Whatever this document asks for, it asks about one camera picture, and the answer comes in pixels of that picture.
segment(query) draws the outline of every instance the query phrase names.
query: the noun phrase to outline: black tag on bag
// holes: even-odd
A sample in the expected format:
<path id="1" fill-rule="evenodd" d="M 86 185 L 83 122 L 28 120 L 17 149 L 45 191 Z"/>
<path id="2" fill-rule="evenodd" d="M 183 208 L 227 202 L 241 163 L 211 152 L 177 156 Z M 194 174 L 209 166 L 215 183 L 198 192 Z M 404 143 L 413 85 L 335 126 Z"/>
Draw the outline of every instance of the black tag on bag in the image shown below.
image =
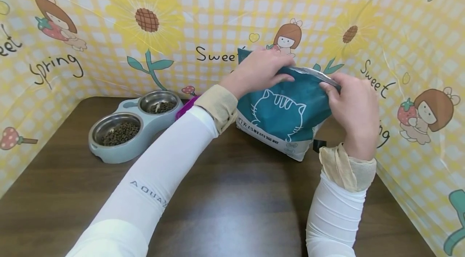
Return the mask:
<path id="1" fill-rule="evenodd" d="M 326 141 L 316 140 L 316 139 L 313 141 L 313 151 L 315 151 L 316 153 L 319 153 L 319 149 L 321 147 L 326 147 L 326 146 L 327 146 Z"/>

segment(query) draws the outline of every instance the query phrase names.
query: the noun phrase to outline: mushroom illustration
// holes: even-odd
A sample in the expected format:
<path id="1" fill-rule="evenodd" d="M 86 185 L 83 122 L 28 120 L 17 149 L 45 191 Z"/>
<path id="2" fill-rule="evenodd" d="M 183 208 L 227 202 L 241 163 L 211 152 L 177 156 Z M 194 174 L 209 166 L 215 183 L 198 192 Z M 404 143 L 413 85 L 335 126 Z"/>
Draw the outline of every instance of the mushroom illustration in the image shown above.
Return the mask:
<path id="1" fill-rule="evenodd" d="M 0 141 L 0 148 L 2 150 L 10 150 L 16 145 L 36 143 L 37 139 L 24 138 L 19 135 L 15 128 L 7 127 L 3 130 L 3 136 Z"/>
<path id="2" fill-rule="evenodd" d="M 193 86 L 186 86 L 185 88 L 182 88 L 181 91 L 191 96 L 196 96 L 195 88 Z"/>

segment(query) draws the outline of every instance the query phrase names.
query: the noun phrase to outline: kibble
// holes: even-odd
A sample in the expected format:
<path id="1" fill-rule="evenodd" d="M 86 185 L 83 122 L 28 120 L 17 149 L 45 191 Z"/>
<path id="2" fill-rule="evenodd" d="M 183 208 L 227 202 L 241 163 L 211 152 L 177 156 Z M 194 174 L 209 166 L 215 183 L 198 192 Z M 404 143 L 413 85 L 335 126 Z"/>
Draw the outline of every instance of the kibble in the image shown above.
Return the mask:
<path id="1" fill-rule="evenodd" d="M 134 138 L 139 129 L 139 126 L 131 122 L 119 124 L 103 137 L 103 146 L 123 144 Z"/>
<path id="2" fill-rule="evenodd" d="M 154 104 L 148 109 L 148 113 L 151 114 L 162 114 L 170 111 L 174 108 L 175 104 L 171 102 L 161 102 Z"/>

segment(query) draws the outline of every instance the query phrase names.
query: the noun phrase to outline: beige sleeve cuff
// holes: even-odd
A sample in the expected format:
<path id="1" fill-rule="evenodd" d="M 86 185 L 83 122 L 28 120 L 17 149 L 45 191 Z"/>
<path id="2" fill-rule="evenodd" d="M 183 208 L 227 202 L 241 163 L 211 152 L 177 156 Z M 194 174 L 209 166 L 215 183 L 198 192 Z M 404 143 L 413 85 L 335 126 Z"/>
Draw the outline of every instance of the beige sleeve cuff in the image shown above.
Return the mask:
<path id="1" fill-rule="evenodd" d="M 349 192 L 361 192 L 370 187 L 376 175 L 376 160 L 364 161 L 349 157 L 342 146 L 322 147 L 319 159 L 327 177 Z"/>
<path id="2" fill-rule="evenodd" d="M 215 121 L 222 134 L 237 118 L 237 98 L 220 85 L 214 85 L 198 98 L 194 105 L 202 107 Z"/>

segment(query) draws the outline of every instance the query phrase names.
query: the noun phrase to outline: sunflower illustration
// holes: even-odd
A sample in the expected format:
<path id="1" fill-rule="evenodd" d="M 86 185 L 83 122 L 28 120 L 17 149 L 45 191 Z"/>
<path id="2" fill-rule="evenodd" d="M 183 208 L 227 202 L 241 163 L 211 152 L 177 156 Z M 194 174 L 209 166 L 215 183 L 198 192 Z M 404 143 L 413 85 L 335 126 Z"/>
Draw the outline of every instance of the sunflower illustration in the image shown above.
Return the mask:
<path id="1" fill-rule="evenodd" d="M 179 49 L 184 17 L 176 0 L 110 1 L 106 12 L 116 19 L 114 28 L 122 33 L 125 47 L 162 54 Z"/>
<path id="2" fill-rule="evenodd" d="M 371 2 L 351 5 L 345 8 L 336 19 L 336 25 L 328 29 L 328 38 L 323 42 L 324 53 L 338 59 L 355 55 L 366 48 L 371 38 L 376 36 L 379 16 Z"/>

